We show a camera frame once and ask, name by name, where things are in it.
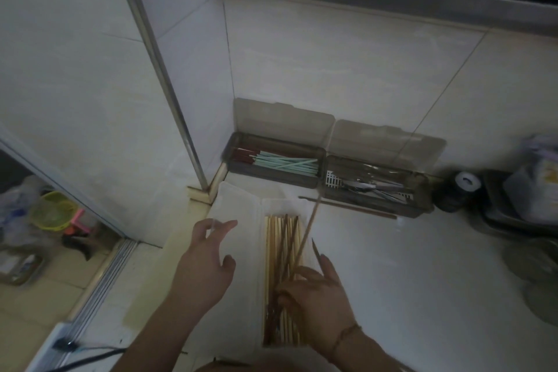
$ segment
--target white countertop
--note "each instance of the white countertop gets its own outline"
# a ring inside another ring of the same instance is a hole
[[[229,173],[261,198],[316,190]],[[312,235],[329,256],[357,320],[391,355],[420,372],[532,372],[558,365],[558,327],[534,316],[526,285],[501,260],[505,242],[439,210],[395,221],[319,207]]]

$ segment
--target hand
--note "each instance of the hand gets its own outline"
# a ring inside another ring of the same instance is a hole
[[[182,255],[167,300],[196,323],[216,305],[233,281],[236,262],[227,255],[220,263],[219,246],[238,221],[204,219],[194,225],[192,241]],[[206,236],[215,224],[214,231]]]
[[[277,286],[283,306],[314,350],[329,359],[341,332],[357,323],[349,299],[331,261],[320,256],[323,275],[298,267],[303,280],[287,281]]]

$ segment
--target pink object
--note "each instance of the pink object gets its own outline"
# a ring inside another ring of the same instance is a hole
[[[91,213],[86,212],[85,209],[78,209],[70,223],[84,233],[90,234],[97,223],[97,219]]]

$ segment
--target yellow basket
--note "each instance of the yellow basket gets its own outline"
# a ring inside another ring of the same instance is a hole
[[[58,191],[47,193],[31,207],[29,219],[46,231],[64,231],[78,211],[78,206]]]

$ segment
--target tile wall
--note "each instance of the tile wall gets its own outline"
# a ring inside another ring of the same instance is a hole
[[[211,182],[234,131],[223,0],[142,1],[200,164]]]
[[[127,1],[0,4],[2,143],[113,228],[163,245],[165,218],[146,212],[186,203],[198,180]]]
[[[512,170],[522,138],[558,131],[556,39],[308,0],[224,1],[236,97],[442,138],[435,174]]]

